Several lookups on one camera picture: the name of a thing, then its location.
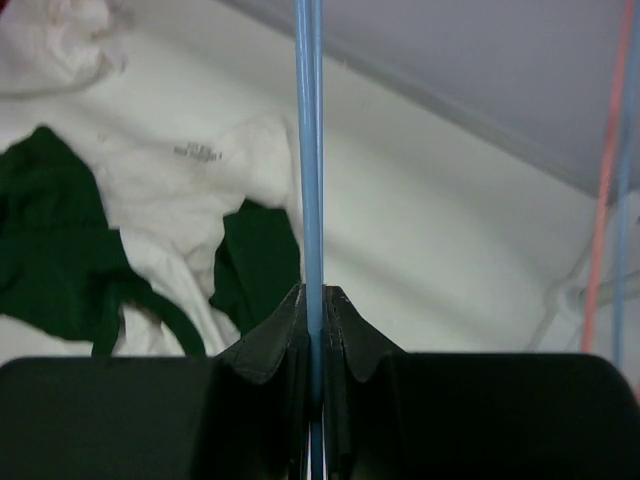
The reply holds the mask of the blue wire hanger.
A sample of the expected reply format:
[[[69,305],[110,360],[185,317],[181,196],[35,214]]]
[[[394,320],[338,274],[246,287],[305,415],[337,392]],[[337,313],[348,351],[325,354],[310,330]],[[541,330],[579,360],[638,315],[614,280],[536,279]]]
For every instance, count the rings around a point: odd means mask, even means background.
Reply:
[[[298,130],[301,162],[307,331],[310,337],[310,474],[324,479],[324,98],[323,3],[295,3]]]

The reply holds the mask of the white green raglan t-shirt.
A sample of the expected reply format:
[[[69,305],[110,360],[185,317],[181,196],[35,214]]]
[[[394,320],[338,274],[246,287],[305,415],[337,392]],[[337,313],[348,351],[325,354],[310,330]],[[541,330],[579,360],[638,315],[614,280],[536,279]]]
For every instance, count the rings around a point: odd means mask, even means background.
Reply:
[[[215,355],[301,279],[299,161],[258,115],[204,142],[1,154],[1,357]]]

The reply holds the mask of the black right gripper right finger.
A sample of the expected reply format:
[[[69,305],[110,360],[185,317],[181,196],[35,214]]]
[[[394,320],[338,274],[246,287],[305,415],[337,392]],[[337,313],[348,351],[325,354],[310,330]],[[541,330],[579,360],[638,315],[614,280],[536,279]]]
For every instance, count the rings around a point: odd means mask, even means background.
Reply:
[[[325,291],[332,479],[635,479],[639,407],[585,354],[409,353]]]

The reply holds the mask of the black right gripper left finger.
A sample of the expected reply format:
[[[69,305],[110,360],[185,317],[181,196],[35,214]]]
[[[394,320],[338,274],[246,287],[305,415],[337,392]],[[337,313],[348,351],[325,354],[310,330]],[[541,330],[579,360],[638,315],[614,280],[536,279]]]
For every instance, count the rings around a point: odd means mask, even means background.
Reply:
[[[301,479],[306,295],[222,353],[31,357],[1,369],[5,479]]]

